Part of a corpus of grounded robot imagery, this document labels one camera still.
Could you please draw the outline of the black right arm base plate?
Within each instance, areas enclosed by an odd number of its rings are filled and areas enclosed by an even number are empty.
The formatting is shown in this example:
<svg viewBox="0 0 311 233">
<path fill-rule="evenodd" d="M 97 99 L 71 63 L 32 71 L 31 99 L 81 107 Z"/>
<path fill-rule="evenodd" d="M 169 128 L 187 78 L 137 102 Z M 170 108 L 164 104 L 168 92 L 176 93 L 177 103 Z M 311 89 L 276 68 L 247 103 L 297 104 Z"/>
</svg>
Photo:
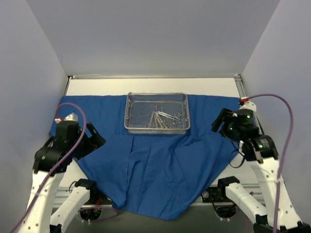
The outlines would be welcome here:
<svg viewBox="0 0 311 233">
<path fill-rule="evenodd" d="M 231 202 L 225 194 L 222 193 L 221 188 L 209 187 L 201 194 L 203 203 L 225 203 Z"/>
</svg>

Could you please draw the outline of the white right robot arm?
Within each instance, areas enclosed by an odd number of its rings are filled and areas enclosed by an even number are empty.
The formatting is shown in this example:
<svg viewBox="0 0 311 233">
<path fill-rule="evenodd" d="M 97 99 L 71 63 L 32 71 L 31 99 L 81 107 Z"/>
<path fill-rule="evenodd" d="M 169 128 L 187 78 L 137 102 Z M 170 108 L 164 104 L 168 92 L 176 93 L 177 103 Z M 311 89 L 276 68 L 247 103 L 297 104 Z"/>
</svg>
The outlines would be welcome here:
<svg viewBox="0 0 311 233">
<path fill-rule="evenodd" d="M 234 177 L 218 180 L 216 196 L 229 199 L 253 224 L 256 233 L 309 233 L 311 227 L 295 211 L 286 185 L 278 176 L 280 158 L 273 139 L 255 125 L 256 105 L 246 101 L 236 111 L 223 108 L 212 131 L 239 145 L 238 153 L 250 165 L 259 183 L 264 204 L 257 201 Z"/>
</svg>

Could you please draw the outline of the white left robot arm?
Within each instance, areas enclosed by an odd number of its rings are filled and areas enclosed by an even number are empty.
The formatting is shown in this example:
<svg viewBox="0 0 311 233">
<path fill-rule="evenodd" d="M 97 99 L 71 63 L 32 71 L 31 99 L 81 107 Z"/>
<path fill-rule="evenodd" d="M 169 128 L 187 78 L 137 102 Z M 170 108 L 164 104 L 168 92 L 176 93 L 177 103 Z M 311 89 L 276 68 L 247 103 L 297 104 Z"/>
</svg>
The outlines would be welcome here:
<svg viewBox="0 0 311 233">
<path fill-rule="evenodd" d="M 105 140 L 90 122 L 86 124 L 91 133 L 88 137 L 75 113 L 55 122 L 55 136 L 35 154 L 31 194 L 18 233 L 64 233 L 82 206 L 94 203 L 101 194 L 96 182 L 86 177 L 77 161 L 102 146 Z M 68 169 L 73 172 L 74 184 L 54 212 L 54 200 Z"/>
</svg>

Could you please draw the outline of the blue surgical wrap cloth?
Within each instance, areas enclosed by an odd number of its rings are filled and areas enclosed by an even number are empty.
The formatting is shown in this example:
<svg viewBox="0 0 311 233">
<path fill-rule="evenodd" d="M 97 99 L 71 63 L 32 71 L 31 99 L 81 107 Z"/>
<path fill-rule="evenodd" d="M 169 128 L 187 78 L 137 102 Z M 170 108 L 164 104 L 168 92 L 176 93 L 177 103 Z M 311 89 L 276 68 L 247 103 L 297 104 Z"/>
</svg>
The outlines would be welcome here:
<svg viewBox="0 0 311 233">
<path fill-rule="evenodd" d="M 182 214 L 235 157 L 230 141 L 211 130 L 238 99 L 189 95 L 190 130 L 181 135 L 129 134 L 126 96 L 65 96 L 60 117 L 86 115 L 106 143 L 78 161 L 117 209 L 170 220 Z"/>
</svg>

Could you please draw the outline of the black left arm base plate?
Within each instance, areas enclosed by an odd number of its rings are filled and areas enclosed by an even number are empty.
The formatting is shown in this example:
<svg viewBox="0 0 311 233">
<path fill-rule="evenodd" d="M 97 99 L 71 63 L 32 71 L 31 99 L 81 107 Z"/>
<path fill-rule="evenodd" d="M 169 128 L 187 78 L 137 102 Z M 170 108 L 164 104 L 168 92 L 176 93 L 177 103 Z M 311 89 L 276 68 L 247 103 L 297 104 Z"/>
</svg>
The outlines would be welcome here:
<svg viewBox="0 0 311 233">
<path fill-rule="evenodd" d="M 112 205 L 112 201 L 104 194 L 99 194 L 97 196 L 90 197 L 89 201 L 87 202 L 88 205 Z"/>
</svg>

